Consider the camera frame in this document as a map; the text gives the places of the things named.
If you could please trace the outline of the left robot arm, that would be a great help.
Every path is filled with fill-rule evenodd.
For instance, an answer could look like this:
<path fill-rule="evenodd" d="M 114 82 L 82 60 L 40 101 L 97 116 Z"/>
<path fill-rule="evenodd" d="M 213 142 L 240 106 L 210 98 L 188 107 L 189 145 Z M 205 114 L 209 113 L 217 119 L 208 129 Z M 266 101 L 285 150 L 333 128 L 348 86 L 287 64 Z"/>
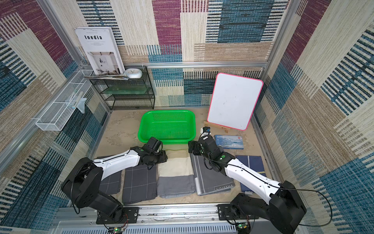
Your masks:
<path fill-rule="evenodd" d="M 105 178 L 127 168 L 164 163 L 168 159 L 163 143 L 151 137 L 142 147 L 134 146 L 124 153 L 102 159 L 80 159 L 64 182 L 61 191 L 71 200 L 75 210 L 90 207 L 98 211 L 97 224 L 126 223 L 124 206 L 111 195 L 99 190 Z"/>

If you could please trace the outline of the green plastic basket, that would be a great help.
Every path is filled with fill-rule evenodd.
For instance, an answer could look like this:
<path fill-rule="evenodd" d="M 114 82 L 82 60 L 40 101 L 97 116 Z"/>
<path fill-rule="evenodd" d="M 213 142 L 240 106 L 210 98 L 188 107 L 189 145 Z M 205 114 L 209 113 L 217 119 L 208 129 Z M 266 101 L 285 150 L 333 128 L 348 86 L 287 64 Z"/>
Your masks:
<path fill-rule="evenodd" d="M 190 110 L 153 110 L 140 122 L 138 139 L 146 143 L 151 137 L 167 144 L 187 144 L 196 137 L 196 118 Z"/>

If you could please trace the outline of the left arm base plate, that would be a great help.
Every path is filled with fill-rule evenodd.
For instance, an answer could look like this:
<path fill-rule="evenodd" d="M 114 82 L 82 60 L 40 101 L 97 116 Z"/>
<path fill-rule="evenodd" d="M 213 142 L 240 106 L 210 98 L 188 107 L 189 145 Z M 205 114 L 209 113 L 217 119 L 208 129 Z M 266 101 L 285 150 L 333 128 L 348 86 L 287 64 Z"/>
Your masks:
<path fill-rule="evenodd" d="M 122 207 L 111 214 L 98 212 L 96 224 L 135 224 L 138 219 L 139 207 Z"/>

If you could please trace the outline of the grey striped pillowcase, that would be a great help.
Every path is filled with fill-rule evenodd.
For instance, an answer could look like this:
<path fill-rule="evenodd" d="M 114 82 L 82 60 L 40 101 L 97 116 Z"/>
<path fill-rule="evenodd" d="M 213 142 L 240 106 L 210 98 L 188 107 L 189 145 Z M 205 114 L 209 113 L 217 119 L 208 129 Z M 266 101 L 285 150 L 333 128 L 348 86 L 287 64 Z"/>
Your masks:
<path fill-rule="evenodd" d="M 205 196 L 210 194 L 230 192 L 235 187 L 234 180 L 225 175 L 209 170 L 204 164 L 203 156 L 190 154 L 194 173 L 194 180 L 197 195 Z"/>

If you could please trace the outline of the dark grey checked pillowcase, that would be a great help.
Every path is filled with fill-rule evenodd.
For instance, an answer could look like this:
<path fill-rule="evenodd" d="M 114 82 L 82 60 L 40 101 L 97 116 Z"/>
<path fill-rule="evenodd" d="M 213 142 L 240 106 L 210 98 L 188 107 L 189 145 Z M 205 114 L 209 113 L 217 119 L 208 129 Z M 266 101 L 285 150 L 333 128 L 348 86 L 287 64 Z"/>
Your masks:
<path fill-rule="evenodd" d="M 107 195 L 115 195 L 120 192 L 121 174 L 119 171 L 103 179 L 100 183 L 99 190 Z"/>
<path fill-rule="evenodd" d="M 139 165 L 125 170 L 122 202 L 134 204 L 157 197 L 157 167 Z"/>

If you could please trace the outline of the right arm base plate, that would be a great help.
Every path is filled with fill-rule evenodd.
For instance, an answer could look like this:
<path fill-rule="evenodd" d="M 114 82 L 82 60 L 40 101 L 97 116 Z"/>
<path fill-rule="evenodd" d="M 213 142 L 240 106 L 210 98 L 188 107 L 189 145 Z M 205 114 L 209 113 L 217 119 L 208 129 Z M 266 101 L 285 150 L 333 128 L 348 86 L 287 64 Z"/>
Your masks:
<path fill-rule="evenodd" d="M 223 221 L 238 221 L 247 219 L 259 219 L 253 214 L 245 214 L 238 206 L 231 204 L 218 204 L 217 211 L 219 220 Z"/>

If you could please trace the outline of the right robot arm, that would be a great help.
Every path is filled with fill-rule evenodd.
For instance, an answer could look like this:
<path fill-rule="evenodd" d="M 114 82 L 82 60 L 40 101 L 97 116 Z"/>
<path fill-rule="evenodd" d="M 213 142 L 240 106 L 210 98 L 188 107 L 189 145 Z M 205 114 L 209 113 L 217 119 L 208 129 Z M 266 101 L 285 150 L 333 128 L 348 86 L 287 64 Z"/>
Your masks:
<path fill-rule="evenodd" d="M 255 199 L 238 194 L 230 203 L 233 208 L 244 215 L 269 220 L 283 234 L 296 231 L 306 214 L 306 207 L 292 183 L 280 183 L 253 171 L 234 155 L 220 149 L 209 134 L 198 141 L 190 141 L 188 147 L 189 153 L 203 156 L 214 171 L 240 182 L 258 195 Z"/>

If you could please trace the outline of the beige white grey pillowcase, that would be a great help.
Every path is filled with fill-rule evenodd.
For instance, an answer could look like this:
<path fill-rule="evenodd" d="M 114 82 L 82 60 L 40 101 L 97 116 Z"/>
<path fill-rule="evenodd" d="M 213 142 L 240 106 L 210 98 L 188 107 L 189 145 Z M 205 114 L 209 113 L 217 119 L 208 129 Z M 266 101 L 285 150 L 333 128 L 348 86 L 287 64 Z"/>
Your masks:
<path fill-rule="evenodd" d="M 167 161 L 157 166 L 157 194 L 164 199 L 196 192 L 194 173 L 187 149 L 167 150 Z"/>

